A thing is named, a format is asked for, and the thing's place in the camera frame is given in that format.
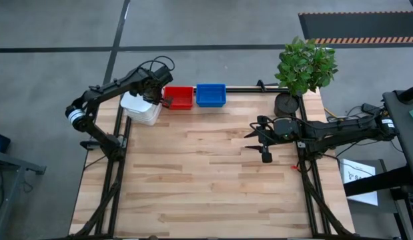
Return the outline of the potted green leafy plant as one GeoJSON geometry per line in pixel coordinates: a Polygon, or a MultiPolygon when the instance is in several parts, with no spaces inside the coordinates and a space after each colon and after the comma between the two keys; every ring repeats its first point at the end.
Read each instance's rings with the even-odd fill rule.
{"type": "Polygon", "coordinates": [[[278,86],[286,88],[275,99],[277,116],[292,115],[299,106],[299,98],[308,91],[328,86],[338,72],[336,51],[325,45],[317,45],[313,39],[304,41],[294,37],[279,54],[278,72],[274,77],[278,86]]]}

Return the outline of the white cardboard box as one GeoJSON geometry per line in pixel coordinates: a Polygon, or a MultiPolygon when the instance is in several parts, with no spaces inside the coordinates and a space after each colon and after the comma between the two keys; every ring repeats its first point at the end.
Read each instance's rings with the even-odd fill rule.
{"type": "MultiPolygon", "coordinates": [[[[340,173],[343,184],[357,181],[359,179],[372,177],[377,174],[374,166],[351,161],[348,159],[340,160],[340,173]]],[[[369,205],[378,206],[378,194],[376,191],[363,193],[360,195],[347,196],[348,200],[357,201],[369,205]]]]}

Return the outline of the black device with blue light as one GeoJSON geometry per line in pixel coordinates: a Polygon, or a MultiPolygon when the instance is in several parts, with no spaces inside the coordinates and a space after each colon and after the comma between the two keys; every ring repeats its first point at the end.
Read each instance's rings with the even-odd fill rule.
{"type": "Polygon", "coordinates": [[[7,153],[8,152],[10,143],[11,143],[10,138],[0,134],[0,152],[1,153],[7,153]]]}

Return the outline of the black hazard-striped floor mat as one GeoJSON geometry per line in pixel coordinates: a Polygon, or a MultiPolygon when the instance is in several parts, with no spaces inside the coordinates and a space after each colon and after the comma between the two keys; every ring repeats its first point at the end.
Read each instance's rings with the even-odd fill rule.
{"type": "Polygon", "coordinates": [[[413,11],[299,13],[317,44],[413,44],[413,11]]]}

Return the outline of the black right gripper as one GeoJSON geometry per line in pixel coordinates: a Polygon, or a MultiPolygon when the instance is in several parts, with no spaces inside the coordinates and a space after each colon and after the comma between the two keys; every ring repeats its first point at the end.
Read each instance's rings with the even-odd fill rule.
{"type": "Polygon", "coordinates": [[[291,119],[272,120],[269,117],[258,116],[258,130],[252,131],[244,138],[258,137],[262,146],[245,146],[247,149],[255,149],[262,154],[263,163],[273,161],[269,146],[291,143],[298,140],[298,124],[291,119]]]}

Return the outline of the red plastic slotted basket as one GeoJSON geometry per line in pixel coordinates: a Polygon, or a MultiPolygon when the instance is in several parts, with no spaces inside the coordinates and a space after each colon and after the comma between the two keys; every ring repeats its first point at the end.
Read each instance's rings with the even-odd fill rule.
{"type": "Polygon", "coordinates": [[[173,98],[173,101],[169,103],[169,109],[171,110],[190,110],[193,107],[193,87],[165,87],[163,98],[165,97],[173,98]]]}

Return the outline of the black office desk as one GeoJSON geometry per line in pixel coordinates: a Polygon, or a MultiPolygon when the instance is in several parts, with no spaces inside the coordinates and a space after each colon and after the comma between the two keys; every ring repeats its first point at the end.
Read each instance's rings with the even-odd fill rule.
{"type": "Polygon", "coordinates": [[[406,158],[406,166],[344,184],[347,196],[369,193],[392,187],[413,187],[413,87],[405,91],[386,92],[383,95],[393,123],[398,130],[398,140],[406,158]]]}

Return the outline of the white plastic storage bin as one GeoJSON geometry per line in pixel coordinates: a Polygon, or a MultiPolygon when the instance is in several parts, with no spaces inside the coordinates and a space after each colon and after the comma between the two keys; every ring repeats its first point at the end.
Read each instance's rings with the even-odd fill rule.
{"type": "Polygon", "coordinates": [[[132,119],[133,122],[153,126],[155,125],[161,110],[161,105],[152,105],[145,111],[126,109],[125,113],[132,119]]]}
{"type": "Polygon", "coordinates": [[[149,119],[156,116],[162,109],[161,105],[149,103],[140,95],[134,97],[129,92],[123,95],[120,105],[125,110],[127,115],[144,119],[149,119]]]}

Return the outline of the black power adapter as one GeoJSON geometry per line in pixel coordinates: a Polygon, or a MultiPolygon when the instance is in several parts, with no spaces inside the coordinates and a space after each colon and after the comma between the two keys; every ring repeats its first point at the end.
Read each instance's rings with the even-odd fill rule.
{"type": "Polygon", "coordinates": [[[361,105],[361,111],[369,115],[377,115],[380,113],[381,107],[376,107],[374,105],[363,103],[361,105]]]}

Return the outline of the grey metal stand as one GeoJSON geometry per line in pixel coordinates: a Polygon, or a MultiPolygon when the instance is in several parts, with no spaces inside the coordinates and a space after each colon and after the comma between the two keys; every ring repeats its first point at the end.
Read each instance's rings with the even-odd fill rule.
{"type": "Polygon", "coordinates": [[[22,184],[24,180],[25,172],[33,171],[37,175],[43,175],[47,167],[18,159],[1,152],[0,165],[2,165],[3,171],[8,170],[15,172],[11,182],[9,184],[3,184],[3,188],[8,187],[8,190],[3,191],[2,202],[0,204],[0,240],[3,240],[13,202],[16,200],[19,185],[22,184]]]}

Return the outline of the blue plastic slotted basket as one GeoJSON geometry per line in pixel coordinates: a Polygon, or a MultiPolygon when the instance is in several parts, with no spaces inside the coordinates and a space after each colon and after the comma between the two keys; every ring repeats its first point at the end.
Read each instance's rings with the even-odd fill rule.
{"type": "Polygon", "coordinates": [[[197,84],[195,98],[200,107],[223,107],[227,102],[226,85],[223,83],[197,84]]]}

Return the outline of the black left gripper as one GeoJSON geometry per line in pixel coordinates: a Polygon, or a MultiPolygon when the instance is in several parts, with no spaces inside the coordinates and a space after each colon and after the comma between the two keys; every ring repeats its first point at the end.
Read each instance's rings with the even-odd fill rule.
{"type": "MultiPolygon", "coordinates": [[[[161,103],[163,87],[154,73],[148,73],[147,77],[141,81],[137,94],[149,103],[161,103]]],[[[165,97],[163,101],[167,102],[162,104],[163,107],[169,109],[169,103],[173,101],[173,98],[165,97]]]]}

